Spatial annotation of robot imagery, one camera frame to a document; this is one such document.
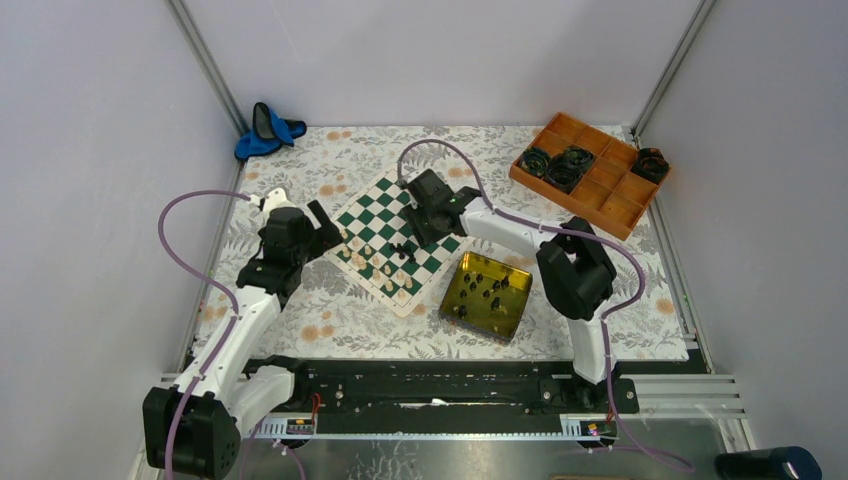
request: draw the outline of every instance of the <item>white wall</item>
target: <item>white wall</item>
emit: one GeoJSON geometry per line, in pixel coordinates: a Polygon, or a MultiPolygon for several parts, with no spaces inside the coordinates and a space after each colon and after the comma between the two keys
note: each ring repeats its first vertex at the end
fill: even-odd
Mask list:
{"type": "Polygon", "coordinates": [[[720,2],[645,143],[713,359],[760,446],[845,472],[848,3],[720,2]]]}
{"type": "MultiPolygon", "coordinates": [[[[126,478],[199,282],[158,245],[236,139],[163,1],[0,7],[0,478],[126,478]]],[[[221,201],[169,233],[203,266],[221,201]]]]}
{"type": "Polygon", "coordinates": [[[246,117],[629,124],[698,0],[187,1],[246,117]]]}

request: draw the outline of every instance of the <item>floral tablecloth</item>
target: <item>floral tablecloth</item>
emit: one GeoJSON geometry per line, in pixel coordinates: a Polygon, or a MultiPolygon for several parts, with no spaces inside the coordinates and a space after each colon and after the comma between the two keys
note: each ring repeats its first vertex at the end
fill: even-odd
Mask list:
{"type": "MultiPolygon", "coordinates": [[[[623,139],[621,127],[599,127],[623,139]]],[[[571,214],[508,177],[509,164],[529,144],[537,127],[355,127],[312,128],[274,155],[251,159],[240,191],[264,195],[282,186],[298,205],[318,199],[333,213],[376,174],[396,162],[409,143],[439,138],[469,155],[480,171],[489,195],[498,205],[546,219],[567,221],[571,214]]],[[[422,145],[408,156],[410,170],[432,166],[452,180],[473,185],[470,169],[437,145],[422,145]]],[[[239,202],[226,233],[215,268],[216,280],[235,288],[239,269],[256,252],[260,217],[254,207],[239,202]]],[[[599,231],[601,235],[614,237],[599,231]]],[[[687,358],[680,322],[671,301],[667,275],[659,256],[656,234],[644,216],[623,245],[645,269],[647,290],[637,304],[610,317],[614,353],[619,359],[681,360],[687,358]]],[[[471,250],[531,272],[532,258],[475,239],[471,250]]],[[[618,277],[611,301],[629,297],[637,276],[629,263],[610,254],[618,277]]],[[[498,345],[438,317],[438,306],[453,271],[449,271],[424,301],[406,317],[394,315],[326,259],[310,263],[303,283],[277,321],[265,332],[252,356],[281,354],[300,358],[453,358],[562,360],[574,351],[565,318],[548,305],[542,283],[533,283],[530,300],[515,338],[498,345]]],[[[227,311],[221,292],[210,290],[199,314],[194,348],[202,347],[227,311]]]]}

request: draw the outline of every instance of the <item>green and white chessboard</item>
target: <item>green and white chessboard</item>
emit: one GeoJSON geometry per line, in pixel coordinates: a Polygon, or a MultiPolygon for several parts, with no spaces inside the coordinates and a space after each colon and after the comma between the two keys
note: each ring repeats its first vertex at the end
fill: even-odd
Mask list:
{"type": "Polygon", "coordinates": [[[451,235],[419,248],[400,213],[409,193],[396,180],[395,168],[387,169],[339,210],[335,221],[345,240],[327,258],[395,314],[406,316],[458,260],[469,239],[451,235]],[[391,249],[397,243],[415,245],[415,263],[400,259],[391,249]]]}

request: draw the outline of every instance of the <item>orange wooden organizer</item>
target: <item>orange wooden organizer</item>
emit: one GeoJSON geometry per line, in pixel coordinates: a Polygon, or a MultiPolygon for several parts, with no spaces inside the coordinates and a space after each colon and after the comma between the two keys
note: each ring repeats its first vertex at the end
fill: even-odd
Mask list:
{"type": "Polygon", "coordinates": [[[522,170],[518,166],[521,157],[510,167],[509,176],[593,225],[627,240],[668,175],[656,185],[630,173],[638,154],[636,148],[564,113],[558,113],[529,147],[541,148],[553,158],[571,145],[592,152],[595,161],[570,194],[522,170]]]}

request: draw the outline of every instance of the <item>blue fabric item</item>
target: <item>blue fabric item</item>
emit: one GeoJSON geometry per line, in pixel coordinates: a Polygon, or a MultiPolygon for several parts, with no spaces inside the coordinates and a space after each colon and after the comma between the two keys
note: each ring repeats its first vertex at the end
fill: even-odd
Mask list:
{"type": "Polygon", "coordinates": [[[294,139],[304,134],[306,123],[282,119],[268,105],[257,102],[253,106],[253,129],[236,143],[236,159],[244,162],[250,157],[270,155],[283,145],[293,147],[294,139]]]}

